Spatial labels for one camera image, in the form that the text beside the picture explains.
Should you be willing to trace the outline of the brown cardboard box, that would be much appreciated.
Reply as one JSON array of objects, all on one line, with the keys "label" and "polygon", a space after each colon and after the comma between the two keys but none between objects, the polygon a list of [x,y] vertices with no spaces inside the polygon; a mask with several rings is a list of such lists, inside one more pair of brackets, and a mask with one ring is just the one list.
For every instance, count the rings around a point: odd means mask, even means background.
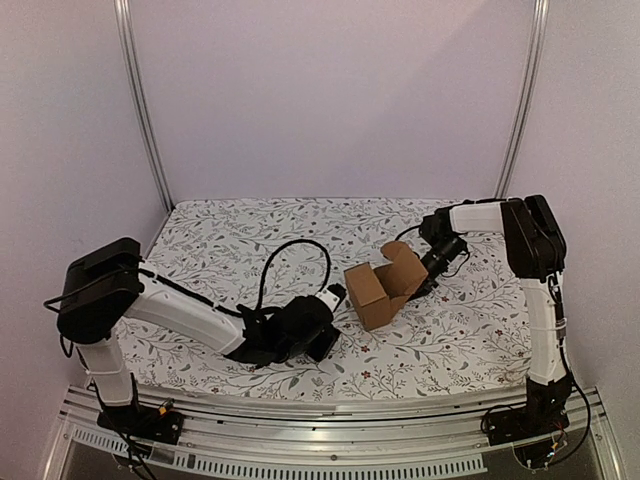
[{"label": "brown cardboard box", "polygon": [[349,299],[367,331],[389,325],[428,277],[408,244],[391,241],[380,252],[387,263],[373,268],[361,263],[344,271]]}]

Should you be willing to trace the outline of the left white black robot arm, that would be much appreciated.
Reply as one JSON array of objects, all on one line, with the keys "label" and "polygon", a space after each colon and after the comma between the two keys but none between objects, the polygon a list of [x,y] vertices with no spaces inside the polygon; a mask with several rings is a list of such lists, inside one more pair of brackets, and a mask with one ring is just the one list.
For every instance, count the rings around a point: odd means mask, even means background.
[{"label": "left white black robot arm", "polygon": [[138,434],[149,415],[113,335],[121,319],[163,327],[260,368],[300,355],[322,361],[339,338],[334,313],[345,298],[341,284],[324,280],[316,293],[283,307],[259,298],[253,307],[229,309],[161,275],[142,259],[139,242],[124,237],[72,262],[62,294],[43,306],[56,314],[62,340],[79,350],[103,409],[126,433]]}]

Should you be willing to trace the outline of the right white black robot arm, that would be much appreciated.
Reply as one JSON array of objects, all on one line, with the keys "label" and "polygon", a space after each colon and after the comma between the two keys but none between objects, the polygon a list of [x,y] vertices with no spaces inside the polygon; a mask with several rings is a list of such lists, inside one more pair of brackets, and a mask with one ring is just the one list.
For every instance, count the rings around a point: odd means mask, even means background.
[{"label": "right white black robot arm", "polygon": [[526,407],[518,412],[516,422],[524,435],[539,435],[564,409],[572,388],[564,351],[566,242],[546,199],[532,195],[524,199],[466,200],[425,216],[418,232],[430,250],[421,258],[428,276],[416,298],[430,293],[451,262],[469,252],[464,235],[492,233],[503,237],[507,263],[525,295],[531,338]]}]

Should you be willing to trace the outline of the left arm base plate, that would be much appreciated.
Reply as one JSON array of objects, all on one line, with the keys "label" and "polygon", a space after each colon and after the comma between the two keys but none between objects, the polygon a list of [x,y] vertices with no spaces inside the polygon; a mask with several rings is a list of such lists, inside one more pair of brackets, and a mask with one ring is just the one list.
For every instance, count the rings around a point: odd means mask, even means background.
[{"label": "left arm base plate", "polygon": [[173,408],[150,407],[132,403],[128,406],[101,408],[97,424],[123,435],[176,445],[185,416]]}]

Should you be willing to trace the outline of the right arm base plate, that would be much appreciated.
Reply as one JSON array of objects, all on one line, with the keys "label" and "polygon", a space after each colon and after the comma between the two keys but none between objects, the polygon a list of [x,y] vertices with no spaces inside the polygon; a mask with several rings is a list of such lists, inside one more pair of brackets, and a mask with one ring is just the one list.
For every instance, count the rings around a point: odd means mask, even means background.
[{"label": "right arm base plate", "polygon": [[525,407],[497,405],[489,408],[481,418],[481,432],[491,446],[518,442],[564,430],[570,425],[565,411],[535,419]]}]

